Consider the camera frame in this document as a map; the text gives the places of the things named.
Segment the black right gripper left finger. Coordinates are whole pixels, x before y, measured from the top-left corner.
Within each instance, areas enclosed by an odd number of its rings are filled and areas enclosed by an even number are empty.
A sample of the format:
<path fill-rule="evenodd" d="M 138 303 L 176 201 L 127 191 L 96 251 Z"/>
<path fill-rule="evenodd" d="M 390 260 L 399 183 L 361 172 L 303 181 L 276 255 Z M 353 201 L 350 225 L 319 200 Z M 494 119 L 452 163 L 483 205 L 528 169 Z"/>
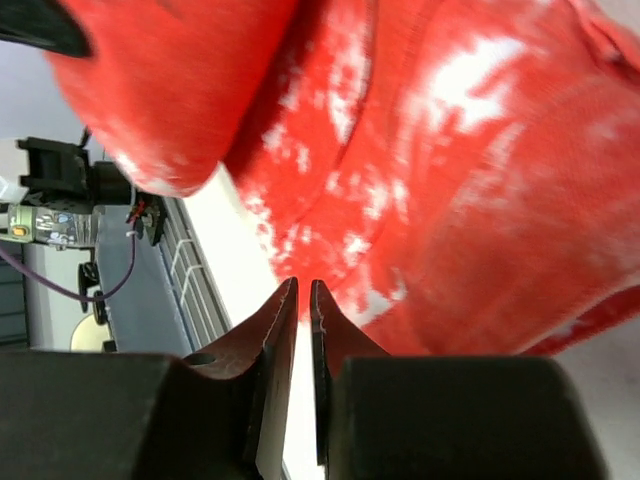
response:
<path fill-rule="evenodd" d="M 288 279 L 185 358 L 3 353 L 2 477 L 279 478 L 297 307 Z"/>

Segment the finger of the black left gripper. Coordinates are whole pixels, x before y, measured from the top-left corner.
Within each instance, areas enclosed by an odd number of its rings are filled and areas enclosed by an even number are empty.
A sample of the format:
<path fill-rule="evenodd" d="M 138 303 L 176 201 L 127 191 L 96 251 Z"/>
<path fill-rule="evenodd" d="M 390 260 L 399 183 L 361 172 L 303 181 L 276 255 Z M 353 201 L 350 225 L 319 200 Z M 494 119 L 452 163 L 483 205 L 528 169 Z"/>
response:
<path fill-rule="evenodd" d="M 1 40 L 72 58 L 92 55 L 88 36 L 59 1 L 1 0 Z"/>

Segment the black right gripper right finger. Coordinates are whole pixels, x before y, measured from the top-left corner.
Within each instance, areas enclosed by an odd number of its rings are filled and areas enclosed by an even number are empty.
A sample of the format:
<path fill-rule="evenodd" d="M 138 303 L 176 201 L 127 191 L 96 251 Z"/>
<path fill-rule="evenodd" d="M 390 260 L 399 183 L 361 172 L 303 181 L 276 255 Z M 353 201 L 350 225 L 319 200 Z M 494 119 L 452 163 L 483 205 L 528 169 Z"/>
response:
<path fill-rule="evenodd" d="M 317 461 L 329 479 L 605 479 L 568 375 L 537 356 L 394 356 L 311 286 Z"/>

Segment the red white tie-dye trousers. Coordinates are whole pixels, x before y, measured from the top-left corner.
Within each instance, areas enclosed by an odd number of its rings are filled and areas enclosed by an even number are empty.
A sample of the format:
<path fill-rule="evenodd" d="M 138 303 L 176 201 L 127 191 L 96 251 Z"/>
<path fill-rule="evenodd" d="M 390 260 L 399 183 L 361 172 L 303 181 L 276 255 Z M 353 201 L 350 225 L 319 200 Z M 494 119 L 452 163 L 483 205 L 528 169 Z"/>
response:
<path fill-rule="evenodd" d="M 139 187 L 224 166 L 278 279 L 400 354 L 639 312 L 639 37 L 593 1 L 66 1 L 49 62 Z"/>

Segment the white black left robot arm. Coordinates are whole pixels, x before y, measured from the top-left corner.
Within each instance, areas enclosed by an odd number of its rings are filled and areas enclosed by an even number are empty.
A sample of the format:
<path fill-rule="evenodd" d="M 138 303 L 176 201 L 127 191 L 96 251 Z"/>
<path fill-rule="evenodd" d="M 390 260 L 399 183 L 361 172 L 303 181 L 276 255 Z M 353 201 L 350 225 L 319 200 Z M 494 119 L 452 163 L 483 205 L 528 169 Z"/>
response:
<path fill-rule="evenodd" d="M 3 1 L 1 39 L 70 58 L 92 53 L 80 24 L 57 1 Z M 1 141 L 1 200 L 71 213 L 131 202 L 134 189 L 108 161 L 89 162 L 85 146 L 35 137 Z"/>

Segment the beige round stool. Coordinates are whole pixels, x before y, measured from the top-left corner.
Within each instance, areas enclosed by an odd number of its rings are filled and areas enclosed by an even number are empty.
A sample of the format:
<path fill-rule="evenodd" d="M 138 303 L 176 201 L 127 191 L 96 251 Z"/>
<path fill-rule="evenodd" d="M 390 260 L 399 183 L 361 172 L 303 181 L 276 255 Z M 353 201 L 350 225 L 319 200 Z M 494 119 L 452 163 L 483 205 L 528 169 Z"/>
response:
<path fill-rule="evenodd" d="M 115 353 L 117 345 L 109 323 L 89 314 L 75 327 L 69 349 L 72 352 Z"/>

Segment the clear plastic water bottle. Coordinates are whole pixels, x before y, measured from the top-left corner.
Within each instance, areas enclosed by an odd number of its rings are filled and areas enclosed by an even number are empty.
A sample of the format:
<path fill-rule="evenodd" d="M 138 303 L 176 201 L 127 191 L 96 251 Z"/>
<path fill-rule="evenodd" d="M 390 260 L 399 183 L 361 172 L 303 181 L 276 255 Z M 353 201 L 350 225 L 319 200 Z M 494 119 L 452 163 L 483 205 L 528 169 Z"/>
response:
<path fill-rule="evenodd" d="M 58 250 L 87 250 L 96 246 L 100 213 L 75 214 L 44 207 L 1 204 L 1 239 L 40 244 Z"/>

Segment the aluminium table edge rail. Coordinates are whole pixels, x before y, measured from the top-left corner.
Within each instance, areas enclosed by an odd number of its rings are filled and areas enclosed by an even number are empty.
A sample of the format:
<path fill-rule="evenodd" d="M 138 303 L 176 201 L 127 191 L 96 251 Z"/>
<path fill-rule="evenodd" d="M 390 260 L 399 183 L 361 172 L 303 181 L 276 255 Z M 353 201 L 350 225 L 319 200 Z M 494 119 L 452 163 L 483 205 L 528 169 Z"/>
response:
<path fill-rule="evenodd" d="M 231 329 L 231 322 L 183 201 L 163 200 L 160 251 L 187 341 L 198 350 Z"/>

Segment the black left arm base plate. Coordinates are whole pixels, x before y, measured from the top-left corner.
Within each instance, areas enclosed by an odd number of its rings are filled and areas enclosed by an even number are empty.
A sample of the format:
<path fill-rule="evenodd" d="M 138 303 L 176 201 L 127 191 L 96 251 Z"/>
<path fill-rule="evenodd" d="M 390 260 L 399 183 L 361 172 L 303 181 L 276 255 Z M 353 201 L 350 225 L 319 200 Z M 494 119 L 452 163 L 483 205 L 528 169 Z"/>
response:
<path fill-rule="evenodd" d="M 166 217 L 162 197 L 137 191 L 126 223 L 132 226 L 139 239 L 146 236 L 150 245 L 156 246 L 163 236 Z"/>

